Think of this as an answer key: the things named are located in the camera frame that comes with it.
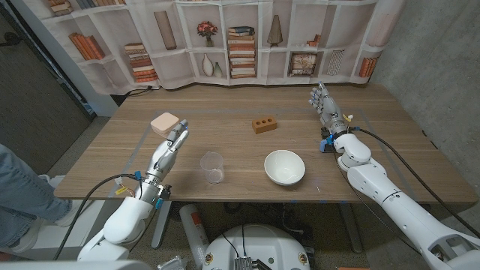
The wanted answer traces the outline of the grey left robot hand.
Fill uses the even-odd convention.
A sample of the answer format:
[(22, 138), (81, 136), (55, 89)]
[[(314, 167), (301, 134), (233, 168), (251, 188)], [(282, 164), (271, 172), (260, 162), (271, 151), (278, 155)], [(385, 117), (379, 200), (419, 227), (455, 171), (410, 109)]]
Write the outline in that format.
[(189, 135), (188, 121), (183, 119), (169, 133), (168, 137), (157, 147), (145, 172), (144, 182), (160, 186), (173, 168), (178, 150)]

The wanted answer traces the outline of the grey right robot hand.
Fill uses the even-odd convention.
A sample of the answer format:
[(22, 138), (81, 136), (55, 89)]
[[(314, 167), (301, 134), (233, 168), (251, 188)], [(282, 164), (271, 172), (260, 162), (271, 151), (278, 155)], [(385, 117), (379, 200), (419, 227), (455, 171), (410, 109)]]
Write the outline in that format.
[(347, 132), (347, 126), (344, 123), (341, 109), (330, 96), (328, 89), (322, 81), (318, 82), (317, 87), (312, 88), (308, 103), (319, 114), (322, 125), (327, 128), (331, 134), (339, 136)]

